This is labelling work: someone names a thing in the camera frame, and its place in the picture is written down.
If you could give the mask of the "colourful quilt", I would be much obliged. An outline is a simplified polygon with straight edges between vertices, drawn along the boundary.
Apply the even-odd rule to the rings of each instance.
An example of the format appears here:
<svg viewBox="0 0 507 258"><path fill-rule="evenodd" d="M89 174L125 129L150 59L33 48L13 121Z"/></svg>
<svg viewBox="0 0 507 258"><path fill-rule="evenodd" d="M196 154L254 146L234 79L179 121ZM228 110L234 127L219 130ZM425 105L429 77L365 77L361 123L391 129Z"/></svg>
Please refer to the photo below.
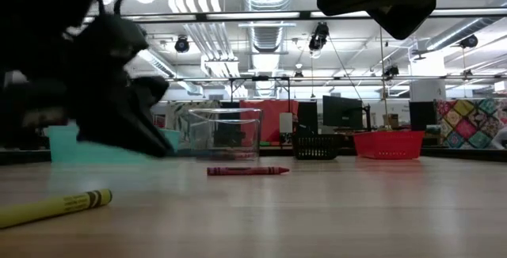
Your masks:
<svg viewBox="0 0 507 258"><path fill-rule="evenodd" d="M444 146L465 150L507 147L507 99L437 101L435 108Z"/></svg>

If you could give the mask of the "red mesh basket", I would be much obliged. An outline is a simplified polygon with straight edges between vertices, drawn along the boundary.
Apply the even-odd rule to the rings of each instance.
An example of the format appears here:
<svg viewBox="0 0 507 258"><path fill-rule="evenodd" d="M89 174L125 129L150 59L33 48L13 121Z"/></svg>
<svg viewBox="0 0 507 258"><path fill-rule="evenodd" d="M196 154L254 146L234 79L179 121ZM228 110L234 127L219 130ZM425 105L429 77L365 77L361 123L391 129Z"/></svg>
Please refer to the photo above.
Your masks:
<svg viewBox="0 0 507 258"><path fill-rule="evenodd" d="M372 131L353 136L359 157L382 160L416 159L420 156L423 131Z"/></svg>

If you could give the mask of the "orange panel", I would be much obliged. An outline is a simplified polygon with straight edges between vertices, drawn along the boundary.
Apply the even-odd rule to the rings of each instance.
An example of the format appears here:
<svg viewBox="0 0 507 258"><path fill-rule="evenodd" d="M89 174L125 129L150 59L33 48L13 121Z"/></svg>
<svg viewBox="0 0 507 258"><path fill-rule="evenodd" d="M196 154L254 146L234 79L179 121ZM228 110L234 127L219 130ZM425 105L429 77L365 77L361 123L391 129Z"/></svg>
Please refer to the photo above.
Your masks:
<svg viewBox="0 0 507 258"><path fill-rule="evenodd" d="M280 114L291 112L298 114L299 102L287 100L240 101L240 108L258 108L262 110L261 142L280 141Z"/></svg>

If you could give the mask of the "teal plastic bin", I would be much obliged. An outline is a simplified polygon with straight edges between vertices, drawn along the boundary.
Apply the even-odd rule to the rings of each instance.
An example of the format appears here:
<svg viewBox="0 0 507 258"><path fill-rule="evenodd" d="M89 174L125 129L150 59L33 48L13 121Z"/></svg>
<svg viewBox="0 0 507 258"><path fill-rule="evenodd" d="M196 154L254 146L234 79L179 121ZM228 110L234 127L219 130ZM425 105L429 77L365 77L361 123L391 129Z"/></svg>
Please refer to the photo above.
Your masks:
<svg viewBox="0 0 507 258"><path fill-rule="evenodd" d="M51 162L56 164L137 164L157 161L159 157L106 146L77 141L76 125L52 126L47 129Z"/></svg>

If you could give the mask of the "green crayon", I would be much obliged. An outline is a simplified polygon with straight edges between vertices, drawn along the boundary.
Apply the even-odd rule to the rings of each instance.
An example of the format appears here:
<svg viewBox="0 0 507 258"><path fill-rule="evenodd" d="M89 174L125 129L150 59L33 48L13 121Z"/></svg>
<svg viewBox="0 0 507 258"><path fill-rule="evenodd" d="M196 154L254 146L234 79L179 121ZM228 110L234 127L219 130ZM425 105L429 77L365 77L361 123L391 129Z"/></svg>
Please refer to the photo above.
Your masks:
<svg viewBox="0 0 507 258"><path fill-rule="evenodd" d="M109 189L101 189L35 203L2 207L0 208L0 230L103 207L111 201L112 192Z"/></svg>

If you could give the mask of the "red crayon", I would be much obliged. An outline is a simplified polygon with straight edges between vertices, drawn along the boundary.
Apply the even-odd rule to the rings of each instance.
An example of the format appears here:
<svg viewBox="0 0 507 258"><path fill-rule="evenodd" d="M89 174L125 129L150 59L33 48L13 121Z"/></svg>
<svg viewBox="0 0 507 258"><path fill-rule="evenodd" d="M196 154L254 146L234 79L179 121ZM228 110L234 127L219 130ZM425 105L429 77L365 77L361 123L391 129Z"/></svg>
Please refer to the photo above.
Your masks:
<svg viewBox="0 0 507 258"><path fill-rule="evenodd" d="M290 169L284 167L213 167L207 168L208 176L256 176L256 175L281 175L288 173Z"/></svg>
<svg viewBox="0 0 507 258"><path fill-rule="evenodd" d="M210 153L208 157L211 160L241 161L241 160L256 160L258 158L258 155L256 153L251 152L228 153L220 151L216 153Z"/></svg>

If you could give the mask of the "clear plastic bin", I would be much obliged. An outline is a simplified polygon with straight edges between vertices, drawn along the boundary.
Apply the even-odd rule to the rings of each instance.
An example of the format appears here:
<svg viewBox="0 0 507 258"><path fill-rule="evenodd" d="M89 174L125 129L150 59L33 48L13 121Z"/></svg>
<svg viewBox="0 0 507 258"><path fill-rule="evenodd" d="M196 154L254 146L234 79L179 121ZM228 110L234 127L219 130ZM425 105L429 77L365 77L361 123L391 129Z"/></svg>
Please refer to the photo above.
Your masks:
<svg viewBox="0 0 507 258"><path fill-rule="evenodd" d="M259 157L262 110L258 108L195 108L189 110L192 155L251 152Z"/></svg>

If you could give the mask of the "black mesh basket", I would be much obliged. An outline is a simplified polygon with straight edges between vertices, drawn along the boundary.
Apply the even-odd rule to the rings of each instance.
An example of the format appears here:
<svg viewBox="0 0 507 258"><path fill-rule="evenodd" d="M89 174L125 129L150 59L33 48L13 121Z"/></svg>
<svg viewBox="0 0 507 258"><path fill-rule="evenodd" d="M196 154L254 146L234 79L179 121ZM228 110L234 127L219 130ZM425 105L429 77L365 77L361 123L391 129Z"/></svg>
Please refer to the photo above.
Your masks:
<svg viewBox="0 0 507 258"><path fill-rule="evenodd" d="M298 160L333 160L343 142L342 135L296 135L293 154Z"/></svg>

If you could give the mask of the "black monitor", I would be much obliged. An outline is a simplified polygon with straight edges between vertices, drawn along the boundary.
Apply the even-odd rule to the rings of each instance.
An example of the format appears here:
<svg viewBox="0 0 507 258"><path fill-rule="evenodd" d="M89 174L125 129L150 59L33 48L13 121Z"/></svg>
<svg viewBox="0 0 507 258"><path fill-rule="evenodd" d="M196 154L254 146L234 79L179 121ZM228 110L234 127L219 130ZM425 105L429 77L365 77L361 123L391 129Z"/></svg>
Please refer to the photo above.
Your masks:
<svg viewBox="0 0 507 258"><path fill-rule="evenodd" d="M428 125L436 124L436 111L433 101L409 103L410 126L412 131L424 131Z"/></svg>
<svg viewBox="0 0 507 258"><path fill-rule="evenodd" d="M362 101L343 97L322 97L323 124L350 129L363 128Z"/></svg>

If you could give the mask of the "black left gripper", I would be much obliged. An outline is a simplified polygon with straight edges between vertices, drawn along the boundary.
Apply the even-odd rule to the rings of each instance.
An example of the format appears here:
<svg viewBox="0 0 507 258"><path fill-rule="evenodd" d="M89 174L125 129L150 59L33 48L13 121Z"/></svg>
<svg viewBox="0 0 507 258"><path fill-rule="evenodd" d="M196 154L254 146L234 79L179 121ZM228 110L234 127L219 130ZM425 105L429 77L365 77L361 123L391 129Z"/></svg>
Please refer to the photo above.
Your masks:
<svg viewBox="0 0 507 258"><path fill-rule="evenodd" d="M19 16L0 17L0 74L26 82L0 84L0 146L20 146L37 128L76 122L78 141L152 157L174 147L149 120L170 84L162 76L130 78L124 69L147 48L146 33L117 16L100 16L77 36L29 30Z"/></svg>

